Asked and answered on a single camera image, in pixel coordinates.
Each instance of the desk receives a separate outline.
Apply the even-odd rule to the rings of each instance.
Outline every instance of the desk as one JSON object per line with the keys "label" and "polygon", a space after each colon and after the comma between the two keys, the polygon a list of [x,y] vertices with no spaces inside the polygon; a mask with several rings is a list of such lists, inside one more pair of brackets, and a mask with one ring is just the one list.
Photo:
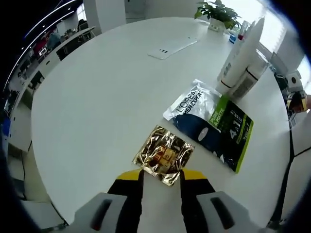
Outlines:
{"label": "desk", "polygon": [[[217,191],[225,191],[245,206],[255,223],[267,224],[290,147],[287,113],[272,72],[266,71],[240,102],[254,127],[239,174],[162,117],[194,79],[215,86],[232,44],[227,35],[207,31],[207,27],[191,18],[123,25],[75,50],[46,77],[33,101],[33,147],[45,188],[69,223],[77,209],[99,192],[107,192],[118,175],[137,168],[132,159],[159,124],[195,145],[187,168],[202,171]],[[158,45],[180,36],[200,41],[166,60],[147,56]],[[159,223],[171,211],[156,210],[166,198],[172,199],[170,195],[180,200],[179,184],[168,188],[145,177],[153,185],[145,183],[143,199],[152,200],[148,208],[155,212],[149,212],[153,219],[149,230],[141,223],[140,232],[151,232],[150,224],[159,231],[166,227]]]}
{"label": "desk", "polygon": [[87,33],[87,32],[90,32],[94,29],[95,27],[91,27],[91,28],[86,28],[86,29],[83,29],[77,33],[75,33],[74,35],[72,35],[71,37],[69,37],[67,40],[65,40],[63,43],[61,43],[59,46],[57,46],[55,49],[55,51],[58,51],[60,48],[64,47],[66,44],[68,44],[71,40],[83,35],[84,33]]}

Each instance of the black and green packaging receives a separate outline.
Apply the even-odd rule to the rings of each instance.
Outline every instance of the black and green packaging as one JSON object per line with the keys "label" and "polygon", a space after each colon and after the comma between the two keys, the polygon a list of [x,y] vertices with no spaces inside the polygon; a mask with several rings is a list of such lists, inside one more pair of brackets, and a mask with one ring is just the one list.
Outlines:
{"label": "black and green packaging", "polygon": [[253,121],[227,96],[194,80],[163,114],[176,128],[239,172]]}

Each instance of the gold foil packet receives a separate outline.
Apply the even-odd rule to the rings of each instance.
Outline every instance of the gold foil packet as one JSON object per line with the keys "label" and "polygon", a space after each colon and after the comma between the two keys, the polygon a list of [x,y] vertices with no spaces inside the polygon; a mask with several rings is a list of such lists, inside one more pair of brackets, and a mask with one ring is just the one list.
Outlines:
{"label": "gold foil packet", "polygon": [[194,146],[161,126],[156,126],[133,159],[134,164],[171,186],[186,165]]}

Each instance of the white tube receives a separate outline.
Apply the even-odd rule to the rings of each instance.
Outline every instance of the white tube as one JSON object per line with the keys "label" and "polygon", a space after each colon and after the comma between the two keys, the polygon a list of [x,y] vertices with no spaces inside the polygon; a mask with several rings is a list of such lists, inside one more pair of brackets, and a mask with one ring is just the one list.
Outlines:
{"label": "white tube", "polygon": [[267,59],[260,51],[257,50],[254,62],[246,68],[238,82],[228,92],[230,99],[238,102],[241,98],[243,98],[257,83],[267,67]]}
{"label": "white tube", "polygon": [[233,46],[230,54],[228,55],[222,70],[220,71],[220,73],[217,77],[217,81],[220,81],[220,78],[224,75],[225,68],[228,65],[228,63],[231,60],[233,60],[239,54],[240,48],[241,48],[242,44],[244,43],[245,39],[247,38],[249,32],[252,30],[253,26],[255,25],[255,22],[253,22],[250,27],[248,25],[249,25],[248,22],[246,22],[246,21],[243,22],[241,30],[240,30],[239,34],[237,35],[237,39],[234,43],[234,46]]}
{"label": "white tube", "polygon": [[227,64],[225,71],[216,86],[216,90],[221,94],[229,92],[239,81],[248,65],[253,62],[254,54],[259,45],[263,25],[264,18],[261,18],[249,32],[249,35],[240,48],[240,52]]}

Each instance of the wall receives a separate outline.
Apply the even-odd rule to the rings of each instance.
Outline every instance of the wall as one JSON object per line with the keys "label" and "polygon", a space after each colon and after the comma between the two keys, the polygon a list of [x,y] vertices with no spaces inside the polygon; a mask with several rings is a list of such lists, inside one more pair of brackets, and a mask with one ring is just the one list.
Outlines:
{"label": "wall", "polygon": [[126,24],[124,0],[96,0],[96,9],[102,33]]}
{"label": "wall", "polygon": [[126,13],[145,14],[147,0],[124,0]]}
{"label": "wall", "polygon": [[292,30],[286,32],[277,52],[289,70],[297,69],[305,55],[299,45],[298,35]]}
{"label": "wall", "polygon": [[97,16],[96,0],[83,0],[83,3],[88,26],[95,27],[93,30],[95,35],[101,34],[102,30]]}
{"label": "wall", "polygon": [[64,21],[61,21],[60,23],[58,23],[56,25],[57,27],[57,30],[58,30],[58,34],[60,35],[64,35],[65,32],[66,32],[66,25],[65,25],[65,22]]}
{"label": "wall", "polygon": [[73,13],[73,15],[66,20],[64,20],[67,29],[76,29],[78,27],[78,15],[77,12]]}
{"label": "wall", "polygon": [[194,17],[198,0],[146,0],[146,18]]}
{"label": "wall", "polygon": [[124,0],[84,0],[84,8],[96,35],[126,24]]}
{"label": "wall", "polygon": [[75,12],[71,17],[59,22],[56,27],[60,35],[64,35],[68,29],[76,29],[78,27],[78,16]]}

